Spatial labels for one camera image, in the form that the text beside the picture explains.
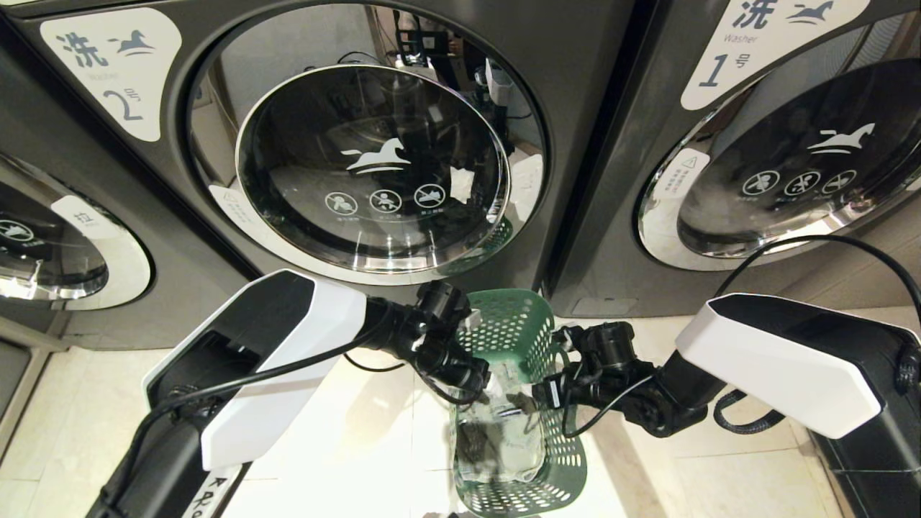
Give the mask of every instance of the washing machine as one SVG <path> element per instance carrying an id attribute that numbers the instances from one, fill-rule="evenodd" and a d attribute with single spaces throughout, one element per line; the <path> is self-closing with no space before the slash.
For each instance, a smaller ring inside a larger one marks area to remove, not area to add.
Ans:
<path id="1" fill-rule="evenodd" d="M 921 274 L 917 9 L 648 3 L 548 276 L 557 314 L 693 314 L 754 250 L 805 234 L 847 233 Z M 908 303 L 861 254 L 777 250 L 732 289 L 836 308 Z"/>
<path id="2" fill-rule="evenodd" d="M 405 301 L 440 278 L 539 286 L 633 7 L 12 3 L 52 68 L 257 270 Z"/>
<path id="3" fill-rule="evenodd" d="M 42 331 L 68 314 L 87 347 L 172 347 L 253 273 L 0 25 L 0 313 Z"/>

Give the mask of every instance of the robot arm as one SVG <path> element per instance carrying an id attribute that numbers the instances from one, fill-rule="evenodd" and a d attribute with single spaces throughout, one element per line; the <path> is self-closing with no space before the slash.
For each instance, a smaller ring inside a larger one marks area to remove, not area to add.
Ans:
<path id="1" fill-rule="evenodd" d="M 550 407 L 568 401 L 618 410 L 656 437 L 704 420 L 727 383 L 830 439 L 879 416 L 893 395 L 917 391 L 914 333 L 778 297 L 736 293 L 708 301 L 658 368 L 636 357 L 628 323 L 568 334 L 581 361 L 535 385 L 534 397 Z M 895 374 L 905 367 L 915 374 L 900 380 Z M 893 386 L 890 395 L 886 387 Z"/>
<path id="2" fill-rule="evenodd" d="M 344 344 L 387 351 L 427 381 L 477 396 L 489 365 L 454 338 L 477 313 L 445 283 L 423 285 L 418 298 L 402 306 L 286 270 L 250 283 L 147 374 L 151 409 L 292 362 L 328 358 L 156 419 L 88 516 L 218 516 L 249 464 L 284 433 Z"/>

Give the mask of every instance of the green laundry basket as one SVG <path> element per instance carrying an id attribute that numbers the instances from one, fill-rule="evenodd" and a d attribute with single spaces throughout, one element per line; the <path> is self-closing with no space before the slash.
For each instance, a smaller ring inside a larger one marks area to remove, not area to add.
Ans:
<path id="1" fill-rule="evenodd" d="M 512 222 L 505 216 L 499 220 L 499 224 L 493 229 L 484 242 L 480 244 L 469 256 L 461 257 L 450 261 L 438 268 L 438 272 L 445 277 L 455 276 L 466 272 L 485 260 L 485 256 L 498 252 L 503 246 L 512 239 Z"/>
<path id="2" fill-rule="evenodd" d="M 558 349 L 551 345 L 554 314 L 546 300 L 526 289 L 493 289 L 468 295 L 483 323 L 458 333 L 460 343 L 487 361 L 514 360 L 523 383 L 555 372 Z M 582 492 L 588 476 L 582 442 L 563 437 L 562 410 L 538 406 L 546 451 L 543 466 L 531 482 L 474 482 L 461 479 L 454 453 L 454 486 L 471 511 L 484 518 L 515 518 L 565 507 Z M 576 413 L 570 412 L 569 429 Z M 452 438 L 457 437 L 457 412 L 451 409 Z"/>

